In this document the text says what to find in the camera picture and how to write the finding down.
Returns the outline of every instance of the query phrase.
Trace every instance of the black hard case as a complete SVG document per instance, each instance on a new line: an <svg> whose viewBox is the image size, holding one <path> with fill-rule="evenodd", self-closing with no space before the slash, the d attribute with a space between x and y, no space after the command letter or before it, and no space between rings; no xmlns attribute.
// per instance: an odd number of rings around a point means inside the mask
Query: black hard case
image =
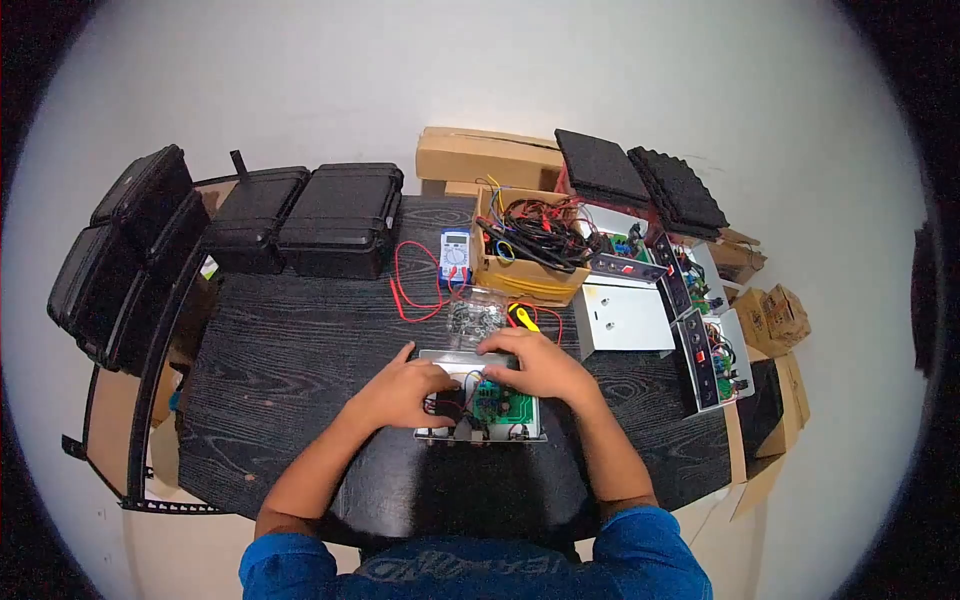
<svg viewBox="0 0 960 600"><path fill-rule="evenodd" d="M147 253L150 274L157 281L173 285L209 225L203 196L194 190L180 203Z"/></svg>
<svg viewBox="0 0 960 600"><path fill-rule="evenodd" d="M137 257L121 239L119 228L110 223L86 228L60 267L47 314L97 360L106 353L138 269Z"/></svg>
<svg viewBox="0 0 960 600"><path fill-rule="evenodd" d="M87 354L109 371L123 371L139 377L169 297L169 283L147 271L137 273L107 345Z"/></svg>
<svg viewBox="0 0 960 600"><path fill-rule="evenodd" d="M132 162L93 211L90 225L119 227L127 243L145 257L192 190L183 150L172 144Z"/></svg>
<svg viewBox="0 0 960 600"><path fill-rule="evenodd" d="M376 279L396 244L402 188L392 162L322 165L280 229L280 253L301 276Z"/></svg>
<svg viewBox="0 0 960 600"><path fill-rule="evenodd" d="M285 167L197 182L197 187L237 182L204 234L204 250L218 269L266 275L283 271L276 232L309 177L306 167Z"/></svg>

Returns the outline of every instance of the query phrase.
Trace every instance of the black wooden table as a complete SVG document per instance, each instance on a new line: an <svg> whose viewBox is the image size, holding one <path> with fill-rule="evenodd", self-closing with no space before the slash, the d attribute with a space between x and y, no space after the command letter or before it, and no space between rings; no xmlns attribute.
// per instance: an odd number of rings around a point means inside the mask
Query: black wooden table
<svg viewBox="0 0 960 600"><path fill-rule="evenodd" d="M436 249L440 229L466 226L472 204L405 198L398 239ZM401 275L412 299L436 301L436 267L422 251L401 251ZM255 518L287 465L403 344L448 348L445 312L418 324L402 321L387 276L226 275L184 402L185 490ZM561 314L562 346L577 356L573 310ZM544 313L540 326L555 339L552 321ZM684 419L669 358L601 351L584 365L646 462L663 508L679 508L730 483L723 411ZM321 537L361 545L434 534L531 540L595 535L597 516L572 418L559 402L541 406L544 444L428 446L409 429L379 431L348 468L318 524Z"/></svg>

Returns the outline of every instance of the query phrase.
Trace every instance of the green circuit board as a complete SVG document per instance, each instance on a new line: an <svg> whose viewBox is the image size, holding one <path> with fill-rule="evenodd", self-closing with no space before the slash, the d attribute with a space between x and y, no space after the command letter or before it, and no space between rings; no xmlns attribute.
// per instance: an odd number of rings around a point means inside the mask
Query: green circuit board
<svg viewBox="0 0 960 600"><path fill-rule="evenodd" d="M510 404L503 411L502 404ZM493 381L478 384L470 407L473 415L486 424L526 424L534 420L534 399L517 390L503 388Z"/></svg>

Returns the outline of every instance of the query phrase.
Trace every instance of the cardboard box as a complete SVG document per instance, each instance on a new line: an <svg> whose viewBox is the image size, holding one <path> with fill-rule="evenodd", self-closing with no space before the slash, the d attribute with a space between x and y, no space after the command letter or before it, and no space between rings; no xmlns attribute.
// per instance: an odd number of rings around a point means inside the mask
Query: cardboard box
<svg viewBox="0 0 960 600"><path fill-rule="evenodd" d="M754 248L760 245L759 240L730 228L720 229L720 239L707 244L720 277L740 285L746 284L767 261L767 257Z"/></svg>
<svg viewBox="0 0 960 600"><path fill-rule="evenodd" d="M770 360L770 357L755 348L748 348L748 354L751 364ZM731 485L746 484L732 518L749 513L767 497L777 483L786 452L797 442L800 430L810 419L806 389L796 357L793 353L789 353L773 361L779 380L783 412L773 431L753 456L746 456L744 451L741 418L738 412L740 401L728 404L723 409L730 443Z"/></svg>
<svg viewBox="0 0 960 600"><path fill-rule="evenodd" d="M505 189L500 195L504 205L521 198L539 198L551 204L567 200L563 194L526 189ZM477 195L474 217L490 217L491 197L487 188ZM585 268L567 274L548 269L533 260L518 258L507 262L498 256L484 254L483 230L476 223L470 227L470 268L476 285L499 290L510 298L537 306L567 306L590 274L590 269Z"/></svg>
<svg viewBox="0 0 960 600"><path fill-rule="evenodd" d="M553 189L564 157L552 139L512 133L428 127L417 143L417 177Z"/></svg>
<svg viewBox="0 0 960 600"><path fill-rule="evenodd" d="M447 181L444 187L445 196L460 198L476 198L483 191L482 183L465 183L463 181Z"/></svg>
<svg viewBox="0 0 960 600"><path fill-rule="evenodd" d="M760 303L773 340L796 346L810 335L810 321L800 299L781 284L767 292Z"/></svg>
<svg viewBox="0 0 960 600"><path fill-rule="evenodd" d="M780 338L775 339L767 317L763 311L763 299L766 295L757 288L750 288L733 301L732 308L740 320L743 329L743 339L748 346L752 346L767 356L783 356L796 345Z"/></svg>

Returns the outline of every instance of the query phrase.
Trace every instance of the red wire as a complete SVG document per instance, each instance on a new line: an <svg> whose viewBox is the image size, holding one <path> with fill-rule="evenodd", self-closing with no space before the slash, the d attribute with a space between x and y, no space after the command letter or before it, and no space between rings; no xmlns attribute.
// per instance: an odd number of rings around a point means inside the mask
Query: red wire
<svg viewBox="0 0 960 600"><path fill-rule="evenodd" d="M406 246L407 244L413 244L417 248L420 248L426 252L427 256L430 257L430 260L433 261L433 264L437 265L437 303L436 304L417 304L416 302L410 300L407 297L406 292L403 291L403 285L400 283L400 249ZM437 257L426 248L420 242L415 242L413 240L405 240L400 242L394 248L394 276L390 277L390 291L394 293L394 302L396 303L396 312L400 314L400 318L407 323L419 323L421 321L426 321L430 317L433 317L441 311L441 309L450 303L453 298L460 298L459 292L464 289L464 286L467 285L467 267L463 267L464 271L464 281L460 284L460 289L454 291L453 286L450 285L450 279L457 275L457 272L460 270L460 267L454 267L453 272L450 273L450 278L446 280L446 287L450 290L451 297L449 300L444 300L444 293L440 289L440 261L437 260ZM417 317L415 319L410 319L403 314L403 303L400 302L400 297L410 304L414 308L429 308L432 309L432 312L423 317Z"/></svg>

